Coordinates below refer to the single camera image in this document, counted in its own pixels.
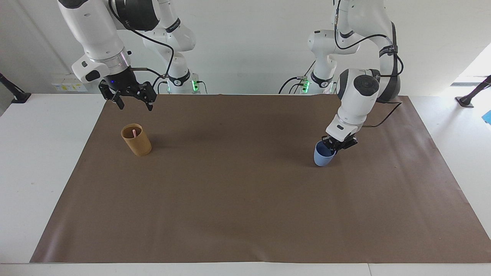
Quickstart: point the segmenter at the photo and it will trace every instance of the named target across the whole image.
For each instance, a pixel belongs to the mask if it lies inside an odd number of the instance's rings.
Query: brown mat
[[[410,100],[329,167],[336,96],[106,104],[31,262],[489,263],[491,242]],[[367,123],[393,108],[376,105]],[[139,158],[121,129],[139,123]]]

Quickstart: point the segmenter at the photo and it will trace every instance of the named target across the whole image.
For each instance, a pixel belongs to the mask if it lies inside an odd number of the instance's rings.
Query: white tabletop
[[[453,98],[411,99],[490,234],[491,127],[481,116],[491,101],[476,98],[472,110]],[[35,94],[0,117],[0,275],[491,275],[490,264],[22,264],[29,262],[104,102],[100,95]]]

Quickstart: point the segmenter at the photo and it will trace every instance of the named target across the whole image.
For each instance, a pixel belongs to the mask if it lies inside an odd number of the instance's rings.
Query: green light
[[[303,84],[303,89],[302,91],[306,94],[308,93],[308,87],[310,86],[310,82],[309,81],[305,81],[305,83]]]
[[[192,81],[192,89],[196,92],[199,90],[199,86],[196,81]]]

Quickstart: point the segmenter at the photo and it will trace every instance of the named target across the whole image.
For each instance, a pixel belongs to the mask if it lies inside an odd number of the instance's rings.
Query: blue cup
[[[317,145],[315,145],[315,151],[314,151],[314,161],[315,164],[319,167],[324,167],[331,162],[331,160],[334,158],[336,155],[336,152],[331,151],[322,143],[322,141],[318,142]]]

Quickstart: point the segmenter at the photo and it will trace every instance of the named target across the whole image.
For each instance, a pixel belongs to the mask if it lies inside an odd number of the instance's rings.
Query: black pole
[[[2,73],[0,73],[0,82],[14,95],[13,104],[23,104],[31,96],[31,93],[25,93],[17,85],[9,81]]]
[[[469,95],[464,96],[464,97],[457,97],[455,98],[457,102],[465,108],[473,108],[474,106],[470,103],[472,99],[479,94],[479,92],[483,91],[484,89],[488,88],[491,85],[491,76],[488,76],[480,85],[476,87]]]

